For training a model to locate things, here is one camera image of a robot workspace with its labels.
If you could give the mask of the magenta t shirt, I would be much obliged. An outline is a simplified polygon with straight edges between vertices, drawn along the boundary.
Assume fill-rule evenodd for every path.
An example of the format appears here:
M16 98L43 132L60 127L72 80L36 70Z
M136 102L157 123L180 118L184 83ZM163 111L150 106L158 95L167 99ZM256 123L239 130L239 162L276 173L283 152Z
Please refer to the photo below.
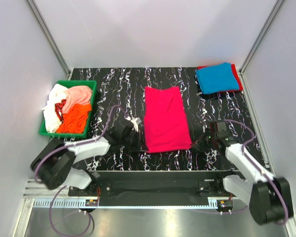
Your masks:
M145 142L149 153L188 150L192 141L178 87L145 88Z

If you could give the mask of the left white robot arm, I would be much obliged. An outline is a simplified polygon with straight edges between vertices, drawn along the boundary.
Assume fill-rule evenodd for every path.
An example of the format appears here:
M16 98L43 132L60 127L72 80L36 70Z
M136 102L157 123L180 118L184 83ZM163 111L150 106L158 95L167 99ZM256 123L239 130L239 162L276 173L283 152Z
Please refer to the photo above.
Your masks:
M94 175L73 168L73 165L90 157L112 155L121 148L139 151L141 122L140 118L133 118L121 133L112 127L103 136L76 142L64 143L61 139L52 139L33 160L30 168L35 178L40 179L49 190L67 185L90 196L97 189Z

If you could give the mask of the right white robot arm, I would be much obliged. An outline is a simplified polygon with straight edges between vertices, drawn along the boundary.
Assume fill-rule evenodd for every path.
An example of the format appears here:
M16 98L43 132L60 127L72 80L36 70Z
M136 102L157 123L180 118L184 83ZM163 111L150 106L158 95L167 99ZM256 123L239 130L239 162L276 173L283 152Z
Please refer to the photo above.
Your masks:
M233 120L212 121L210 128L192 144L192 148L199 152L209 152L211 149L218 151L238 168L240 174L226 171L218 175L208 189L199 187L198 192L238 197L249 208L253 220L259 225L286 224L294 216L288 180L276 177L247 151L246 146L255 138L254 132L241 123L240 126L248 130L251 137L240 143L227 127L230 122Z

